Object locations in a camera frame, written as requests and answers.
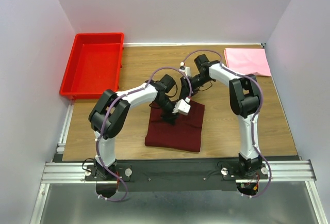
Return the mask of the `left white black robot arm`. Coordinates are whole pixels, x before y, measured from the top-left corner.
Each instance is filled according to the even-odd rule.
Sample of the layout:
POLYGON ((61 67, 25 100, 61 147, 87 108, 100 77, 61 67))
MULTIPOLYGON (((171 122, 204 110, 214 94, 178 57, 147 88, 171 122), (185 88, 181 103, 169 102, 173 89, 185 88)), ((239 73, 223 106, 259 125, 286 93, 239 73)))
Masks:
POLYGON ((175 104, 167 96, 175 86, 174 78, 166 74, 159 81, 151 80, 126 91, 109 89, 102 94, 88 117, 96 141, 95 171, 101 179, 114 177, 115 137, 122 130, 130 109, 150 103, 161 110, 161 120, 175 124, 178 113, 173 112, 175 104))

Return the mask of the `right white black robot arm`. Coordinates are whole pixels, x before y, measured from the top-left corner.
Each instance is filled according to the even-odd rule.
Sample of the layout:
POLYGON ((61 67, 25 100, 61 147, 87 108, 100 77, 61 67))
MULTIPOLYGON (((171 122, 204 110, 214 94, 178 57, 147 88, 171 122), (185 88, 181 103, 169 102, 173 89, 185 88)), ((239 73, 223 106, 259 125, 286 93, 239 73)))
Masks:
POLYGON ((179 70, 182 77, 180 97, 195 95, 206 82, 218 81, 229 88, 229 104, 239 121, 241 146, 238 154, 237 172, 242 178, 250 178, 262 167, 262 157, 258 144, 257 121, 263 104, 263 93, 256 76, 243 75, 225 66, 219 60, 209 61, 205 54, 195 58, 199 71, 190 75, 190 68, 182 61, 179 70))

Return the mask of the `maroon t shirt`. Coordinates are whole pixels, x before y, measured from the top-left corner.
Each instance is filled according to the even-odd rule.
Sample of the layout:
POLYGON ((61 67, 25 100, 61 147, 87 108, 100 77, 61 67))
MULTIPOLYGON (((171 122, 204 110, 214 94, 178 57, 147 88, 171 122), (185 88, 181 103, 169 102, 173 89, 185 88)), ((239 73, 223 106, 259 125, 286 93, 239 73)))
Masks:
POLYGON ((188 115, 179 115, 175 124, 161 118, 162 110, 152 103, 144 144, 188 152, 200 152, 205 106, 192 101, 188 115))

